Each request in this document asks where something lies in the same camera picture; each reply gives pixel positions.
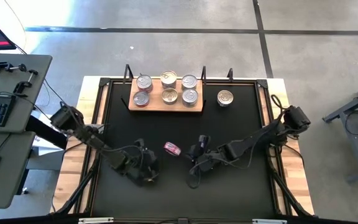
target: black mat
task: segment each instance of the black mat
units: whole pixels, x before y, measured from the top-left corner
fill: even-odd
[[[104,161],[99,170],[93,216],[137,218],[268,218],[273,215],[270,179],[264,151],[255,151],[251,167],[239,170],[221,166],[204,175],[198,189],[186,185],[192,164],[163,150],[170,141],[187,151],[200,134],[211,136],[211,147],[242,139],[261,128],[255,87],[252,85],[207,85],[204,113],[128,112],[120,97],[128,101],[130,85],[115,84],[107,123],[112,147],[132,144],[144,138],[145,145],[159,158],[162,168],[155,185],[138,187],[111,170]],[[216,102],[220,90],[230,90],[234,102],[221,108]],[[246,166],[249,155],[237,164]]]

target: wooden board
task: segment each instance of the wooden board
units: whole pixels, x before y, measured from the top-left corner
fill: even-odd
[[[84,77],[83,80],[77,108],[84,114],[84,121],[86,124],[89,124],[92,120],[93,110],[96,103],[96,95],[98,94],[98,85],[99,85],[100,78],[102,77],[101,76]],[[289,106],[290,104],[288,102],[284,80],[281,78],[268,78],[267,83],[268,83],[269,93],[271,95],[272,94],[277,95],[284,107]],[[104,108],[106,92],[107,92],[107,88],[103,91],[103,97],[101,100],[102,108]],[[262,100],[264,120],[266,123],[268,123],[269,118],[267,116],[267,106],[265,103],[266,99],[265,100],[264,98],[262,99],[262,97],[264,97],[262,93],[263,92],[261,92],[260,95]],[[280,114],[280,108],[277,108],[273,104],[273,102],[271,102],[271,104],[273,109],[273,115],[277,117]],[[103,113],[100,112],[98,115],[98,123],[100,123],[102,116]],[[67,147],[70,147],[77,143],[78,140],[70,138]],[[288,145],[293,147],[297,151],[300,151],[298,141],[289,139]],[[53,199],[55,208],[57,210],[63,206],[63,204],[70,198],[71,194],[77,188],[80,181],[80,175],[81,175],[81,169],[82,169],[84,157],[85,157],[84,145],[78,146],[74,150],[69,151],[65,154],[62,169],[60,170],[60,175],[55,190],[55,196]],[[307,212],[314,214],[313,206],[309,194],[308,183],[306,180],[305,170],[303,169],[303,165],[302,165],[302,160],[299,158],[298,155],[286,149],[285,147],[283,148],[281,157],[283,160],[284,173],[285,173],[285,178],[287,180],[288,188],[291,190],[292,194],[300,202],[303,208]],[[280,187],[277,185],[276,185],[276,190],[278,194],[278,204],[280,210],[282,211],[282,213],[285,214],[285,206],[284,206],[282,191],[280,190]],[[87,197],[88,193],[89,193],[89,188],[87,187],[84,190],[80,211],[83,211],[85,209],[86,201],[88,199]]]
[[[201,80],[197,81],[196,91],[198,93],[197,104],[192,108],[187,108],[183,106],[181,94],[181,80],[177,80],[176,90],[178,92],[178,100],[174,105],[166,105],[162,100],[162,92],[164,89],[161,85],[161,80],[159,78],[153,78],[153,91],[149,93],[150,102],[149,105],[145,107],[138,107],[134,103],[134,95],[139,91],[136,85],[136,79],[132,80],[131,86],[131,95],[129,98],[129,109],[133,111],[183,111],[183,112],[201,112],[203,109],[203,83]]]

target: food can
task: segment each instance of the food can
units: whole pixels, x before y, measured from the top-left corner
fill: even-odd
[[[233,102],[233,94],[228,90],[222,90],[218,93],[218,103],[220,106],[229,106]]]
[[[162,100],[165,104],[172,105],[177,102],[178,92],[174,88],[167,88],[162,92]]]
[[[186,90],[188,88],[196,89],[197,87],[197,78],[194,75],[185,75],[181,79],[181,89]]]
[[[187,89],[183,91],[181,98],[183,105],[186,107],[194,107],[194,105],[197,103],[198,93],[196,90]]]
[[[144,91],[138,91],[134,95],[134,102],[135,102],[135,105],[138,107],[147,106],[149,104],[149,101],[150,101],[149,94],[147,94]]]
[[[164,149],[173,156],[179,156],[181,150],[178,146],[174,145],[174,143],[166,142],[164,145]]]
[[[150,93],[153,90],[153,81],[148,75],[137,77],[136,85],[140,91],[145,91],[146,93]]]
[[[177,74],[173,71],[166,71],[161,74],[162,88],[176,88]]]

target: can lid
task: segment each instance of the can lid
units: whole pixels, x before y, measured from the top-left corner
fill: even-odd
[[[218,100],[220,103],[228,105],[233,102],[234,96],[228,90],[222,90],[218,93]]]
[[[183,101],[187,103],[194,103],[197,101],[198,93],[196,90],[187,89],[183,91],[182,96]]]
[[[136,105],[142,106],[149,102],[149,94],[143,91],[139,91],[134,95],[134,101]]]
[[[161,74],[161,82],[172,84],[177,80],[177,74],[173,71],[166,71]]]
[[[194,75],[185,75],[181,82],[186,88],[194,88],[197,85],[197,78]]]
[[[136,79],[136,84],[139,88],[147,88],[152,84],[152,78],[148,75],[140,75]]]
[[[162,99],[166,102],[173,102],[177,100],[178,92],[174,88],[167,88],[162,92]]]

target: wooden table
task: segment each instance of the wooden table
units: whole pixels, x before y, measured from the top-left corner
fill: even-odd
[[[102,77],[84,77],[83,80],[80,97],[77,103],[77,109],[83,113],[85,124],[90,124],[92,120],[100,78]],[[267,83],[269,93],[271,95],[277,95],[284,107],[289,106],[284,80],[280,78],[268,78]],[[105,86],[102,93],[101,105],[99,110],[100,113],[98,115],[98,124],[100,124],[102,120],[104,103],[106,101],[106,94],[107,86]],[[265,122],[267,122],[267,107],[263,103],[262,107],[264,109]],[[278,108],[272,103],[272,109],[274,117],[277,117],[280,114],[280,108]],[[67,147],[74,146],[78,143],[78,140],[76,140],[75,138],[71,138],[69,139]],[[296,140],[288,139],[287,144],[299,151],[299,145]],[[83,167],[83,161],[85,156],[85,149],[86,147],[84,145],[81,145],[74,148],[73,150],[68,151],[65,154],[55,190],[55,196],[53,198],[53,204],[55,205],[55,208],[57,210],[63,206],[63,204],[68,200],[68,198],[71,196],[71,194],[74,192],[74,190],[79,184],[81,169]],[[296,197],[296,199],[301,203],[303,208],[307,212],[313,214],[313,206],[311,204],[308,183],[306,180],[305,170],[303,169],[301,158],[286,147],[283,147],[281,157],[283,161],[285,178],[287,181],[288,188],[291,190],[292,194]],[[94,151],[91,159],[89,160],[90,163],[92,163],[93,158]],[[85,209],[86,200],[88,199],[89,185],[90,183],[88,183],[87,187],[84,190],[80,211],[83,211]],[[283,194],[277,184],[276,189],[280,210],[282,211],[282,213],[285,213]]]

